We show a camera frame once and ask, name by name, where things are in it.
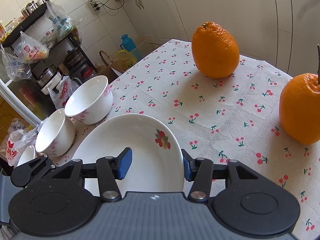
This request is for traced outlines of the white bowl pink flowers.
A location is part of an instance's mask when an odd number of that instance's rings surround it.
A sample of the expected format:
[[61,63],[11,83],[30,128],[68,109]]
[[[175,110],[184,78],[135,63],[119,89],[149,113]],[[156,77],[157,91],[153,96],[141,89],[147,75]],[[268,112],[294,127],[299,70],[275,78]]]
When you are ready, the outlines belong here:
[[83,124],[92,125],[108,115],[113,105],[113,94],[108,78],[93,77],[83,83],[68,99],[65,115]]

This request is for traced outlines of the white kitchen cabinets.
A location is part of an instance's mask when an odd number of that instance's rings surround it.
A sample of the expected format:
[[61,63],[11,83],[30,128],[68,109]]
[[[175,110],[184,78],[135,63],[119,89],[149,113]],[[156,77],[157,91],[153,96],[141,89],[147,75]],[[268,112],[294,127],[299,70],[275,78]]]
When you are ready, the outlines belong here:
[[291,76],[318,69],[319,0],[118,0],[139,36],[191,41],[205,22],[236,39],[240,53]]

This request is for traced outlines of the cherry print tablecloth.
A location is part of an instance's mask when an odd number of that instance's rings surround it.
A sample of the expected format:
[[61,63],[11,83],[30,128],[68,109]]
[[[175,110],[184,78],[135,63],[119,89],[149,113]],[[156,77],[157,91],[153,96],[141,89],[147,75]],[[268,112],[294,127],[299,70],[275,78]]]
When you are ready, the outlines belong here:
[[290,76],[242,56],[222,80],[195,67],[189,42],[171,40],[113,81],[112,118],[148,115],[163,122],[192,157],[237,159],[292,193],[300,204],[298,239],[319,236],[319,143],[302,145],[282,128],[280,93]]

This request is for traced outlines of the red white plastic bag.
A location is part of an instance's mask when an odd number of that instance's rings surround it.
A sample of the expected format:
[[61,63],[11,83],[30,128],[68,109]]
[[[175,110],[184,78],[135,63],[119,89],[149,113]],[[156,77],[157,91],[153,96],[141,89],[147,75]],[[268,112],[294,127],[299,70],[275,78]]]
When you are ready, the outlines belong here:
[[79,84],[69,76],[64,76],[57,85],[57,93],[47,88],[49,96],[56,109],[65,108],[65,105],[71,95],[79,88]]

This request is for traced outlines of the red lid jar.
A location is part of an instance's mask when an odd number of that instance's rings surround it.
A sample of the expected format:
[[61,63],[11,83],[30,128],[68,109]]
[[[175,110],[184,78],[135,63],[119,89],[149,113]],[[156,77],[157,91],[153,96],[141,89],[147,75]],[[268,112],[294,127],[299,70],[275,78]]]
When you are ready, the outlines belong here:
[[87,66],[85,67],[84,69],[82,69],[80,71],[80,74],[81,74],[81,80],[82,82],[86,82],[88,81],[89,79],[97,76],[97,73],[94,71],[93,68]]

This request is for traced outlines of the wicker basket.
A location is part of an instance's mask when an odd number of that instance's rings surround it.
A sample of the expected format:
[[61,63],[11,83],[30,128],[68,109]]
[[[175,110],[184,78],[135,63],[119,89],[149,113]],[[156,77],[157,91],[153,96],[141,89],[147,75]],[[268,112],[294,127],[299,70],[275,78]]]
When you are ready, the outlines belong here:
[[110,57],[110,55],[108,55],[107,52],[100,50],[99,55],[106,67],[112,66],[112,64],[114,63],[114,60],[112,59],[112,57]]

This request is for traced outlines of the clear hanging plastic bag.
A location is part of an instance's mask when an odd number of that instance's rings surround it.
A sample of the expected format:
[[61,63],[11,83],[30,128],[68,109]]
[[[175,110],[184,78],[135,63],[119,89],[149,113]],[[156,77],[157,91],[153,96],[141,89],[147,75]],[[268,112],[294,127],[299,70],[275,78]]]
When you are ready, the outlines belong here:
[[12,81],[29,80],[32,77],[31,68],[26,63],[21,63],[17,57],[8,54],[1,45],[1,54],[4,68]]

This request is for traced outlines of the yellow plastic bag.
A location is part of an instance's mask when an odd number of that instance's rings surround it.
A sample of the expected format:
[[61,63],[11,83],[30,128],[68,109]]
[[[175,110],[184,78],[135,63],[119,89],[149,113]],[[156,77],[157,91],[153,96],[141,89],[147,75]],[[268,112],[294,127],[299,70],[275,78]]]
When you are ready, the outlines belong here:
[[114,55],[114,69],[120,73],[126,72],[136,63],[136,57],[127,50],[119,50]]

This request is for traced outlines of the bumpy orange fruit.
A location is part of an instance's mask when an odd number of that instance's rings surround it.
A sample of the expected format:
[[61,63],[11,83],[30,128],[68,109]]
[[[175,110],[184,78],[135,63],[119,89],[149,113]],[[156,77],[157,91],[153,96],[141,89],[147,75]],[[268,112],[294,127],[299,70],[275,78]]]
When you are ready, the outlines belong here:
[[196,68],[212,79],[228,77],[240,61],[235,38],[214,22],[205,22],[196,29],[191,51]]

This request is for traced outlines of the orange with stem leaf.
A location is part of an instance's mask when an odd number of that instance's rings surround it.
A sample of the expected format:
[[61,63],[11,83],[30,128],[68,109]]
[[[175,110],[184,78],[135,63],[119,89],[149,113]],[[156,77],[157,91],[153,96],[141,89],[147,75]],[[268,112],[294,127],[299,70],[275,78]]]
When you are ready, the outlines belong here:
[[303,145],[319,141],[319,74],[292,78],[279,100],[279,121],[284,131]]

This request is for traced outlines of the black metal shelf rack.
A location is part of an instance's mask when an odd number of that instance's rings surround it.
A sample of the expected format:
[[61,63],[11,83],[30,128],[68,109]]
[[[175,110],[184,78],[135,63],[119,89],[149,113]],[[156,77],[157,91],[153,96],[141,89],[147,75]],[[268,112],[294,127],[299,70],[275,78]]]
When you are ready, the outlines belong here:
[[[53,25],[53,35],[57,38],[57,42],[48,47],[44,43],[28,36],[24,33],[29,27],[31,27],[37,20],[42,16],[46,16]],[[18,89],[21,89],[22,83],[32,79],[28,84],[33,84],[34,87],[43,88],[47,81],[37,85],[36,81],[38,80],[33,74],[32,69],[41,61],[49,57],[49,52],[58,46],[64,39],[69,39],[72,42],[73,46],[77,49],[78,52],[83,54],[83,58],[86,64],[95,69],[93,63],[84,54],[84,51],[80,46],[80,31],[78,31],[77,24],[80,21],[75,20],[71,16],[67,15],[63,8],[59,5],[56,5],[53,2],[47,1],[43,5],[39,6],[32,12],[25,20],[22,21],[5,39],[1,42],[1,48],[13,48],[13,44],[17,39],[20,39],[20,43],[14,50],[14,53],[11,56],[15,59],[16,63],[8,64],[7,75],[10,77],[11,82],[5,84],[6,90],[8,92],[14,93],[10,89],[10,85],[14,82],[18,83],[16,86]]]

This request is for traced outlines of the hanging snack plastic bag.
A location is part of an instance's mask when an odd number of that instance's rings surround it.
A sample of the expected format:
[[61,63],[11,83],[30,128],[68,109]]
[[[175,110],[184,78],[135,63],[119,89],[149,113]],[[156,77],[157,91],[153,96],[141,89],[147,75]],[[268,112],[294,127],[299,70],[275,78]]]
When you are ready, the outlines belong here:
[[21,41],[14,50],[17,60],[21,63],[32,64],[49,56],[49,49],[40,41],[20,32]]

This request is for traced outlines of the blue thermos jug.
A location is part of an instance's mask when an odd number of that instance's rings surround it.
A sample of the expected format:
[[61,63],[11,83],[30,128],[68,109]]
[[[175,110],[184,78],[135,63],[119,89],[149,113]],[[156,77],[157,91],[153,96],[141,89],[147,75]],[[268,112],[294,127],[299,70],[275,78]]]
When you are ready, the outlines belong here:
[[136,48],[136,45],[132,38],[130,38],[127,34],[124,34],[121,36],[120,47],[122,50],[127,50],[131,52]]

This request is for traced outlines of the hanging blue print bag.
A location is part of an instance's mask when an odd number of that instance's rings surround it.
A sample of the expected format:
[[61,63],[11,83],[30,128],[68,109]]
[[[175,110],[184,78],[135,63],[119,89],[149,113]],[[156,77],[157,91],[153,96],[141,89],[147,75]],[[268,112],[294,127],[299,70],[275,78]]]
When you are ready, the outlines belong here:
[[60,41],[73,30],[71,18],[60,5],[47,1],[46,6],[45,15],[51,21],[54,33]]

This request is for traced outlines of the white power strip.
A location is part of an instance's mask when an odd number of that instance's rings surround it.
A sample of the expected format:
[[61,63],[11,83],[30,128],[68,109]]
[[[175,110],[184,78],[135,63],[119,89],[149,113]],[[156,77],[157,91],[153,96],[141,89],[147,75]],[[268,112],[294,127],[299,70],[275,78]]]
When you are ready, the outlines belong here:
[[90,6],[90,8],[97,13],[100,10],[100,7],[98,3],[95,0],[88,0],[87,4]]

